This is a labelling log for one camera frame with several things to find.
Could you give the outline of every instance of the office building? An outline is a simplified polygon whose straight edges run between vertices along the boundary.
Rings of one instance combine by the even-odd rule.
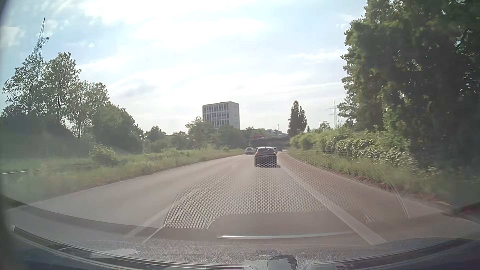
[[[240,129],[240,106],[227,101],[202,106],[203,120],[212,123],[215,128],[231,125]]]
[[[283,132],[281,132],[279,130],[276,130],[276,129],[265,129],[265,131],[273,137],[283,138],[283,137],[287,136],[286,133],[283,133]]]

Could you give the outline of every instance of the shrub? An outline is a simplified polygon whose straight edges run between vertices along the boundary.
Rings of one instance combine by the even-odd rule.
[[[164,149],[168,147],[168,144],[164,140],[157,140],[152,143],[151,150],[154,153],[162,153]]]
[[[321,153],[349,159],[374,160],[394,166],[415,168],[408,152],[409,141],[392,132],[357,132],[347,128],[309,132],[291,138],[298,149],[315,149]]]
[[[120,164],[120,161],[115,155],[112,148],[108,148],[101,144],[94,145],[92,151],[88,154],[90,158],[101,166],[115,166]]]

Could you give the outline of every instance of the white road line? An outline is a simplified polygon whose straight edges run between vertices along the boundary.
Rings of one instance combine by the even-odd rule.
[[[285,166],[282,166],[283,170],[290,175],[299,185],[301,185],[305,190],[308,191],[313,197],[320,201],[325,207],[328,208],[332,213],[334,213],[339,219],[341,219],[346,225],[348,225],[352,230],[354,230],[358,235],[360,235],[365,241],[371,245],[377,245],[386,243],[387,241],[379,236],[376,232],[372,231],[369,227],[365,226],[363,223],[358,221],[358,219],[352,217],[345,210],[340,208],[334,202],[329,200],[323,194],[318,192],[316,189],[311,187],[309,184],[302,181],[300,178],[295,176],[289,169]]]
[[[190,198],[191,196],[193,196],[196,192],[198,191],[198,189],[195,189],[193,191],[191,191],[189,194],[185,195],[183,198],[181,198],[180,200],[178,200],[177,202],[175,203],[181,203],[183,202],[184,200]],[[152,224],[153,222],[157,221],[158,219],[160,219],[161,217],[165,216],[168,214],[168,211],[170,210],[170,208],[172,207],[172,205],[169,205],[167,207],[165,207],[165,209],[163,209],[162,211],[158,212],[155,216],[152,216],[151,218],[149,218],[147,221],[145,221],[144,223],[142,223],[142,225],[136,227],[135,229],[131,230],[128,234],[126,234],[124,236],[124,238],[130,238],[134,235],[136,235],[137,233],[141,232],[143,229],[145,229],[146,227],[150,226],[150,224]]]

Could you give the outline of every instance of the grassy embankment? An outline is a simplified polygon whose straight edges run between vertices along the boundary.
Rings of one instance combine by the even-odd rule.
[[[112,182],[148,175],[201,161],[243,154],[242,149],[165,150],[163,153],[119,155],[121,165],[102,167],[90,158],[1,160],[3,193],[21,202],[34,202]]]
[[[336,129],[298,135],[291,144],[288,154],[297,160],[387,191],[394,188],[404,195],[455,205],[480,198],[475,168],[421,169],[408,153],[408,143],[387,133]]]

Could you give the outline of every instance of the bridge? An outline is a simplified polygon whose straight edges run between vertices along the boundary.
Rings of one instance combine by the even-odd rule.
[[[282,137],[282,138],[250,138],[250,146],[251,147],[261,147],[261,146],[272,146],[272,147],[285,147],[285,143],[290,141],[290,137]]]

